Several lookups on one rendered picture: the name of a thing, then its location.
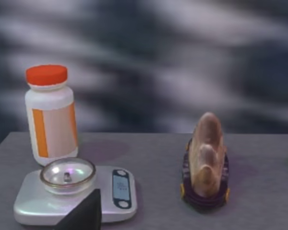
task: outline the table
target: table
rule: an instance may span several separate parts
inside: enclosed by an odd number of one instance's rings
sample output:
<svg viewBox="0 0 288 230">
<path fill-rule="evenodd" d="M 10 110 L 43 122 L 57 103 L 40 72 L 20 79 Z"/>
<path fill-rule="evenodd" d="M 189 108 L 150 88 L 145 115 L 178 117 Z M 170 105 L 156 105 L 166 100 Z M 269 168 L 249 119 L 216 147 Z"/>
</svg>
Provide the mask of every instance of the table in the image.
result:
<svg viewBox="0 0 288 230">
<path fill-rule="evenodd" d="M 134 218 L 102 230 L 288 229 L 288 135 L 225 135 L 230 162 L 228 204 L 199 214 L 180 199 L 181 164 L 191 134 L 80 135 L 80 157 L 130 170 L 139 209 Z M 0 230 L 48 230 L 21 226 L 13 203 L 24 177 L 40 166 L 28 133 L 11 133 L 0 144 Z"/>
</svg>

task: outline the orange lid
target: orange lid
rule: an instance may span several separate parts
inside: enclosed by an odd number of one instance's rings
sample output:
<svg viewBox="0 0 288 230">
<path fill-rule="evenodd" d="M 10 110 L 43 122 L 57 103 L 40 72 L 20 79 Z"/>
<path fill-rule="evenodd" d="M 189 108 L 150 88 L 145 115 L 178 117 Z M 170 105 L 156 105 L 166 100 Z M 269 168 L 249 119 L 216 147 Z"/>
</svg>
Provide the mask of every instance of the orange lid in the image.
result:
<svg viewBox="0 0 288 230">
<path fill-rule="evenodd" d="M 55 85 L 67 80 L 67 68 L 60 65 L 34 66 L 25 73 L 27 82 L 32 85 Z"/>
</svg>

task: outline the white pill bottle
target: white pill bottle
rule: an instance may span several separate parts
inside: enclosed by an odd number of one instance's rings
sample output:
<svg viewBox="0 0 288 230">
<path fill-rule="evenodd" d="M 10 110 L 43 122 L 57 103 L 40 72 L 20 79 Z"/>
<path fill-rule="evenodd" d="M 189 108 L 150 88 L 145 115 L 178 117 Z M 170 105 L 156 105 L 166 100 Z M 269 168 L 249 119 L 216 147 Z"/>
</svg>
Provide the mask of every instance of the white pill bottle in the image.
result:
<svg viewBox="0 0 288 230">
<path fill-rule="evenodd" d="M 30 90 L 25 105 L 35 160 L 42 166 L 78 155 L 72 90 L 66 86 L 67 68 L 34 66 L 26 70 Z"/>
</svg>

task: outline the dark background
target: dark background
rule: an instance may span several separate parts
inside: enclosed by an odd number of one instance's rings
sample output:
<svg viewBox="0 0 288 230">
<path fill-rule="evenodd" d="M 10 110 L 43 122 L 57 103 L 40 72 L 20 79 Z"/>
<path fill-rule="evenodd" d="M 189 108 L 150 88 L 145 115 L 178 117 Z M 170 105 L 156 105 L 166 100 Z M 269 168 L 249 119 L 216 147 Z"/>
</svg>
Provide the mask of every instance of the dark background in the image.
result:
<svg viewBox="0 0 288 230">
<path fill-rule="evenodd" d="M 79 131 L 288 133 L 288 0 L 0 0 L 0 142 L 62 64 Z"/>
</svg>

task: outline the round button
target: round button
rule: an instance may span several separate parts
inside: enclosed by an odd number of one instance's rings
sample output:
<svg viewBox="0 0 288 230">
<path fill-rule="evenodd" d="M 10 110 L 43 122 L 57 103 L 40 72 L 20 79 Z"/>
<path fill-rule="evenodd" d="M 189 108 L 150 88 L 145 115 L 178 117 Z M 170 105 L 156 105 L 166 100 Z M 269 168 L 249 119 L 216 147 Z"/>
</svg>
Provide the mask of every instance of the round button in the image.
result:
<svg viewBox="0 0 288 230">
<path fill-rule="evenodd" d="M 119 202 L 119 205 L 120 205 L 121 207 L 128 207 L 128 203 L 127 203 L 126 201 L 123 201 L 123 200 L 121 200 L 121 201 Z"/>
<path fill-rule="evenodd" d="M 118 170 L 117 173 L 118 173 L 119 175 L 121 175 L 121 176 L 126 175 L 126 172 L 123 171 L 123 170 Z"/>
</svg>

